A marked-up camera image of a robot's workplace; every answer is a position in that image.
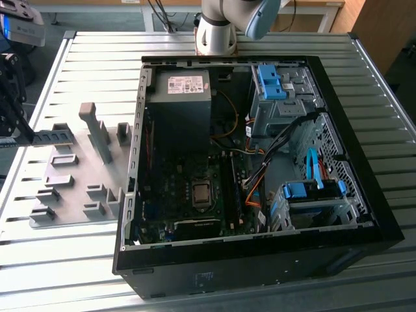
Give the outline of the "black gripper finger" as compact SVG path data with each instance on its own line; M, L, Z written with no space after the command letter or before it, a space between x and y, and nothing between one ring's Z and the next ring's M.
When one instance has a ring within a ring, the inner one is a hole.
M9 120L16 120L23 110L23 140L1 139L1 145L31 145L34 131L27 122L23 104L27 100L25 81L19 57L14 53L1 53L1 111L6 112Z
M18 113L16 120L9 120L6 112L1 110L1 139L23 140L22 136L23 110Z

